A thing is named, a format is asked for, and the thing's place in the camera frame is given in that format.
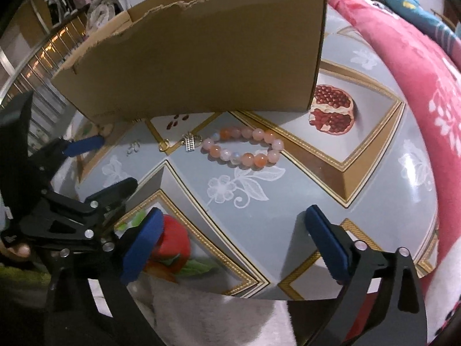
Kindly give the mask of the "left hand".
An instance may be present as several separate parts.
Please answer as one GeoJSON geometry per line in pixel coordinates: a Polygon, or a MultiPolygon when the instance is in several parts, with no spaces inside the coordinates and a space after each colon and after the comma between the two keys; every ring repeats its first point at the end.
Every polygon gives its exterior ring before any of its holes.
{"type": "Polygon", "coordinates": [[[3,242],[0,241],[0,251],[1,254],[5,257],[16,260],[16,261],[23,261],[27,260],[31,256],[31,249],[26,244],[19,244],[10,248],[4,246],[3,242]]]}

